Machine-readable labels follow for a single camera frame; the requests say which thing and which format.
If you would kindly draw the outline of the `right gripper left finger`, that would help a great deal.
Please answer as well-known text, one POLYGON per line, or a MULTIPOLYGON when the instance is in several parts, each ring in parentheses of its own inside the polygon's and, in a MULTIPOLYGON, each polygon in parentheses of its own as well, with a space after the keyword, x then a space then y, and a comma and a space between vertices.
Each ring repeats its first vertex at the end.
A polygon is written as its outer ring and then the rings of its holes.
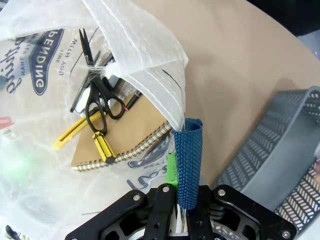
POLYGON ((67 240, 177 240, 178 170, 175 153, 167 156, 167 182, 148 193, 134 189, 68 233, 67 240))

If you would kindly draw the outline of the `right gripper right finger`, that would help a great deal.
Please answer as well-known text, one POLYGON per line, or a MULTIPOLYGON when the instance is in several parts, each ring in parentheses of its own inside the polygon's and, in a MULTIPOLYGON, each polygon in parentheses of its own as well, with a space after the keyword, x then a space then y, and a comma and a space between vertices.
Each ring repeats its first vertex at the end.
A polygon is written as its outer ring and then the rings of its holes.
POLYGON ((201 185, 187 211, 191 240, 293 240, 297 228, 229 185, 201 185))

